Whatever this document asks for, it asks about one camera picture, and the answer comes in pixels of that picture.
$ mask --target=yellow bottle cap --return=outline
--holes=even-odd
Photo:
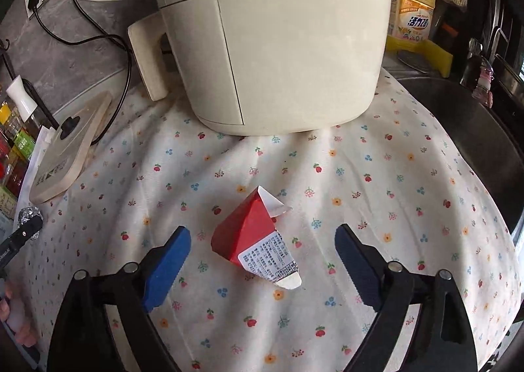
[[[0,107],[0,123],[4,125],[9,117],[11,116],[11,109],[9,109],[9,106],[7,104],[4,104],[2,107]]]

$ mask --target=aluminum foil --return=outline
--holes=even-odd
[[[18,227],[21,225],[27,223],[29,220],[31,220],[33,217],[40,217],[42,220],[44,220],[44,217],[42,217],[42,213],[36,206],[28,206],[26,208],[22,208],[20,212],[18,213]],[[31,236],[31,240],[38,239],[38,235],[40,232],[36,232],[34,235]]]

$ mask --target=white air fryer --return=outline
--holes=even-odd
[[[193,111],[209,128],[256,136],[351,121],[371,100],[391,0],[157,0],[129,27],[151,99],[170,77],[167,33]]]

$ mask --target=crumpled red packaging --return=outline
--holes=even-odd
[[[298,288],[302,279],[297,262],[272,220],[290,209],[258,186],[216,227],[211,248],[226,260],[281,288]]]

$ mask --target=sink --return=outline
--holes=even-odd
[[[504,124],[456,82],[433,77],[397,81],[439,120],[513,232],[524,210],[524,156]]]

